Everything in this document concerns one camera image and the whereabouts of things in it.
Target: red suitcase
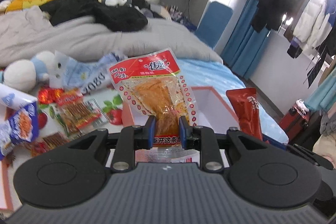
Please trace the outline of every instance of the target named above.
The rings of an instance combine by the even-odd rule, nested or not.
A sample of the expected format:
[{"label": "red suitcase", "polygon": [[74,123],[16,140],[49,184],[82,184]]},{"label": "red suitcase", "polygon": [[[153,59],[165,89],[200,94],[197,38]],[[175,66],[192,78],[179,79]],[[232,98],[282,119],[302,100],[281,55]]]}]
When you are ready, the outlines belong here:
[{"label": "red suitcase", "polygon": [[279,125],[291,141],[296,135],[308,128],[309,118],[310,112],[306,112],[294,104],[280,120]]}]

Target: plush toy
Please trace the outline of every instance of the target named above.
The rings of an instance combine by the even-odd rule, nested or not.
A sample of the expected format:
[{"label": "plush toy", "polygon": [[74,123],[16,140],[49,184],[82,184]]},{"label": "plush toy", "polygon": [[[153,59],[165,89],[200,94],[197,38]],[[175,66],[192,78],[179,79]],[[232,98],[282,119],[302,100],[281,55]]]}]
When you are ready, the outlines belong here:
[{"label": "plush toy", "polygon": [[132,0],[102,0],[101,3],[107,6],[131,6]]},{"label": "plush toy", "polygon": [[31,60],[18,60],[10,64],[3,72],[3,83],[23,92],[31,91],[38,82],[49,80],[53,71],[54,54],[40,52]]}]

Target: gray bedding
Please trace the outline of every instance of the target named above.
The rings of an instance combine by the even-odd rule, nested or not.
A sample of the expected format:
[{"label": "gray bedding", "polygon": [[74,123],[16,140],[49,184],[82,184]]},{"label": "gray bedding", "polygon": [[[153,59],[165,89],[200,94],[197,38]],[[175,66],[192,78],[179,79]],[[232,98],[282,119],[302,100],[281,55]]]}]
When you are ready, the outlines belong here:
[{"label": "gray bedding", "polygon": [[58,50],[81,62],[100,59],[121,50],[129,57],[170,47],[177,58],[203,61],[222,59],[184,26],[163,19],[148,19],[142,31],[111,32],[93,17],[81,17],[53,27],[37,6],[0,16],[0,66],[31,59],[41,51]]}]

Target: metal screw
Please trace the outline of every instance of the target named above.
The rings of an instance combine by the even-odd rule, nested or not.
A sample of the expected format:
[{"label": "metal screw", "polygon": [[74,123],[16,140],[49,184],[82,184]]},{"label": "metal screw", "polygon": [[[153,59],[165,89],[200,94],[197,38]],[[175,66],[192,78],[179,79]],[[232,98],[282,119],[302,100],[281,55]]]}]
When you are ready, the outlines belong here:
[{"label": "metal screw", "polygon": [[113,164],[113,168],[118,171],[124,171],[129,168],[129,164],[125,161],[117,161]]},{"label": "metal screw", "polygon": [[216,161],[209,161],[206,163],[205,168],[211,171],[217,171],[222,168],[222,165]]}]

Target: blue bed sheet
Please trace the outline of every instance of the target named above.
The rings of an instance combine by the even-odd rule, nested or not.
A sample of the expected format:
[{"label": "blue bed sheet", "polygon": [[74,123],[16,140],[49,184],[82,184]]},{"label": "blue bed sheet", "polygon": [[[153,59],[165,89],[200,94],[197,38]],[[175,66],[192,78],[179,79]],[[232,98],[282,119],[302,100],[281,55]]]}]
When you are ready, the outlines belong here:
[{"label": "blue bed sheet", "polygon": [[[231,106],[231,103],[226,96],[226,91],[245,88],[244,83],[235,76],[230,69],[217,62],[179,59],[178,64],[188,85],[213,86],[229,106]],[[265,112],[262,106],[259,108],[259,116],[263,134],[266,134],[280,143],[288,143],[288,137],[285,132],[273,118]]]}]

